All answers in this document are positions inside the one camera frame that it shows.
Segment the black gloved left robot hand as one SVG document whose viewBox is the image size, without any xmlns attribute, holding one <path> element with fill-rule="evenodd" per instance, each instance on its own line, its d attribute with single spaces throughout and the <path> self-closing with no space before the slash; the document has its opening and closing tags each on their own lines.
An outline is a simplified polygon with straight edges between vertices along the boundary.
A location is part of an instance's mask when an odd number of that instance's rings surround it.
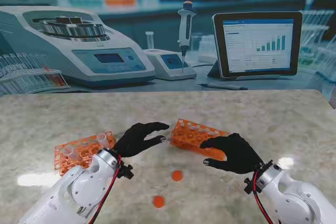
<svg viewBox="0 0 336 224">
<path fill-rule="evenodd" d="M 137 123 L 126 130 L 112 150 L 121 157 L 135 156 L 165 141 L 166 137 L 163 135 L 158 135 L 148 140 L 145 140 L 145 138 L 153 132 L 167 130 L 169 127 L 169 125 L 161 122 Z"/>
</svg>

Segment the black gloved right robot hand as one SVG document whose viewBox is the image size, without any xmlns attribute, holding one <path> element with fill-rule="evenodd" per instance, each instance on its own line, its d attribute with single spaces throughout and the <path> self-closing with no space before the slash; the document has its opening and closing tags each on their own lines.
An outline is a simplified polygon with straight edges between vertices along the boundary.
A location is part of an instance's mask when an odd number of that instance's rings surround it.
<svg viewBox="0 0 336 224">
<path fill-rule="evenodd" d="M 247 174 L 264 163 L 250 144 L 238 133 L 209 138 L 200 144 L 200 148 L 214 148 L 223 151 L 227 157 L 226 161 L 207 158 L 203 160 L 203 164 L 226 172 Z"/>
</svg>

